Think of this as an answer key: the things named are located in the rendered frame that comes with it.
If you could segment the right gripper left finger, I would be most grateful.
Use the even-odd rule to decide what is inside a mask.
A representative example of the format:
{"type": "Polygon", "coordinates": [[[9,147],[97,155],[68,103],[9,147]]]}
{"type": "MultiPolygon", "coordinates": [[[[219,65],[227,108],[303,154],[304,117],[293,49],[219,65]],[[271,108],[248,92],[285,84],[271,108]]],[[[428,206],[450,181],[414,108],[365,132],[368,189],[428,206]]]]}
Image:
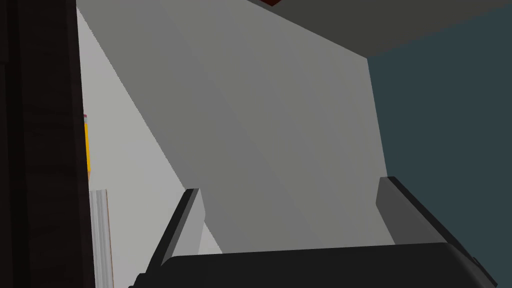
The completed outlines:
{"type": "Polygon", "coordinates": [[[146,272],[156,272],[170,258],[198,254],[204,224],[205,207],[200,189],[186,189],[151,256],[146,272]]]}

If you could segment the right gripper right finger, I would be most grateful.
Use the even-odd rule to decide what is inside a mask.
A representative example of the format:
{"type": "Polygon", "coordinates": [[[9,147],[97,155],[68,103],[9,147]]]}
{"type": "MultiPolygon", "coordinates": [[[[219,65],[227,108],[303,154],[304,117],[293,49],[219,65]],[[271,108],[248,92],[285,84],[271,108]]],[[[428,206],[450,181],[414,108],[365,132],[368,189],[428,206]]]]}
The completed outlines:
{"type": "Polygon", "coordinates": [[[396,177],[379,179],[375,204],[395,244],[448,243],[481,267],[455,236],[396,177]]]}

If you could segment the yellow picture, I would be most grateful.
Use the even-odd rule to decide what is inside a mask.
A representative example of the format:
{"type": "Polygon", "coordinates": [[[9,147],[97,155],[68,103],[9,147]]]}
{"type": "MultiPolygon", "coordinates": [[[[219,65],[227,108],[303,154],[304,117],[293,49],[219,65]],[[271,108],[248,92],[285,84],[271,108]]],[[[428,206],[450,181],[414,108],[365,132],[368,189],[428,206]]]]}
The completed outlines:
{"type": "Polygon", "coordinates": [[[91,158],[90,158],[90,144],[89,144],[89,131],[88,131],[88,116],[86,114],[83,115],[83,121],[84,121],[84,134],[85,134],[87,178],[88,178],[88,181],[90,181],[91,158]]]}

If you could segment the dark brown door leaf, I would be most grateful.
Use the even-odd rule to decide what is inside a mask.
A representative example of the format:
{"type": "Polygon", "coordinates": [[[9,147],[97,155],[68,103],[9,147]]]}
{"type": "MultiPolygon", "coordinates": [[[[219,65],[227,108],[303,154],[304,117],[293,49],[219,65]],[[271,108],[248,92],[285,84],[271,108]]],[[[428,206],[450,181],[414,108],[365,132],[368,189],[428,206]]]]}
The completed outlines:
{"type": "Polygon", "coordinates": [[[0,288],[96,288],[76,0],[0,0],[0,288]]]}

